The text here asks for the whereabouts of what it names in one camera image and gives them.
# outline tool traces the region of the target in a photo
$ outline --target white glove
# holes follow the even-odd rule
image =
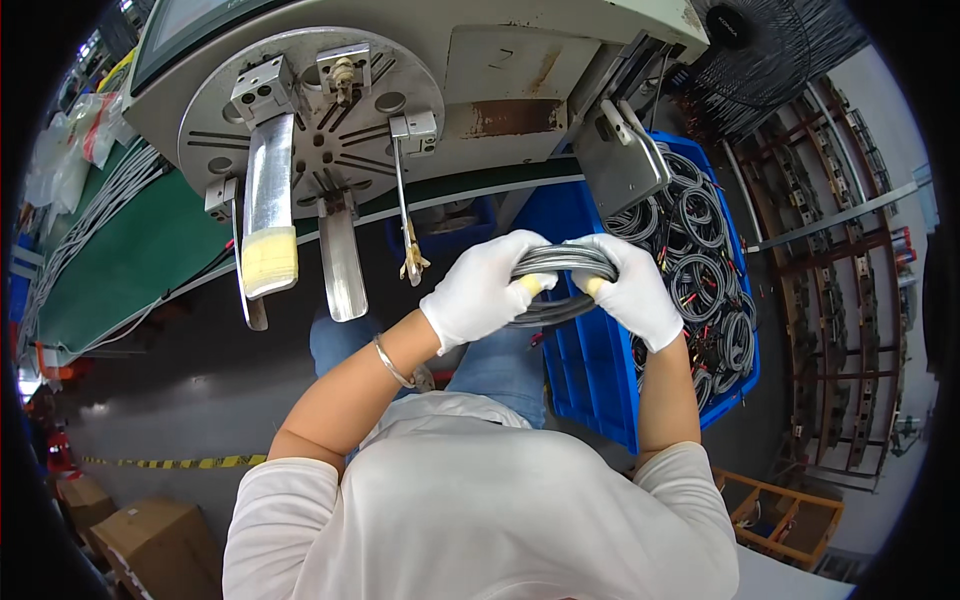
[[[595,233],[566,243],[593,246],[606,254],[620,272],[616,283],[594,278],[585,271],[574,271],[571,278],[621,325],[640,336],[647,349],[659,352],[680,335],[684,319],[673,305],[660,269],[648,251],[609,233]]]
[[[555,273],[510,281],[524,254],[549,244],[543,236],[520,229],[461,254],[437,289],[420,301],[420,310],[440,338],[437,355],[494,333],[526,312],[541,291],[553,289]]]

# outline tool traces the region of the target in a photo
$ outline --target floor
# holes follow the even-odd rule
[[[722,155],[711,160],[726,164]],[[750,241],[746,205],[730,170],[720,167],[717,176],[738,230]],[[386,247],[382,223],[358,228],[357,237],[371,312],[386,324],[414,308],[453,261],[436,260],[421,286],[412,289],[396,278],[397,264]],[[704,446],[718,467],[762,478],[787,429],[784,328],[766,261],[752,255],[748,263],[762,348],[760,379],[742,404],[704,432]],[[315,378],[307,340],[324,298],[316,243],[300,247],[298,285],[266,299],[267,331],[256,333],[244,326],[236,295],[233,276],[185,295],[190,314],[168,323],[147,354],[98,360],[77,390],[58,394],[75,455],[157,460],[266,452],[276,428]],[[624,469],[632,462],[625,448],[577,423],[551,417],[547,427],[585,440],[613,468]],[[199,505],[220,544],[226,540],[236,488],[247,470],[94,464],[83,469],[118,506],[153,494]]]

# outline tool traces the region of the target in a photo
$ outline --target jeans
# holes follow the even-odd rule
[[[310,327],[310,354],[317,376],[323,377],[347,360],[379,330],[370,315],[337,323],[322,308]],[[540,348],[530,349],[530,337],[536,332],[504,327],[470,343],[446,390],[491,398],[530,421],[534,429],[542,429],[546,414],[543,352]],[[394,401],[416,393],[401,387]]]

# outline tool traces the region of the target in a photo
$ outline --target forearm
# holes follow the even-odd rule
[[[436,354],[440,340],[418,309],[388,329],[380,344],[409,378]],[[268,460],[311,456],[342,471],[343,457],[367,437],[399,388],[373,343],[367,344],[307,389],[277,431]]]
[[[636,433],[638,467],[673,444],[700,443],[700,415],[683,334],[647,354]]]

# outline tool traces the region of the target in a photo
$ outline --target bracelet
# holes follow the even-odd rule
[[[415,383],[416,380],[413,377],[410,377],[408,380],[406,377],[400,374],[400,371],[398,371],[396,367],[394,367],[394,363],[390,360],[390,357],[387,356],[387,353],[383,351],[383,347],[380,346],[379,333],[373,336],[373,347],[376,348],[376,353],[380,355],[380,360],[383,361],[383,366],[386,367],[387,371],[389,371],[394,377],[396,377],[396,380],[400,382],[400,385],[402,385],[404,388],[410,389],[417,387]]]

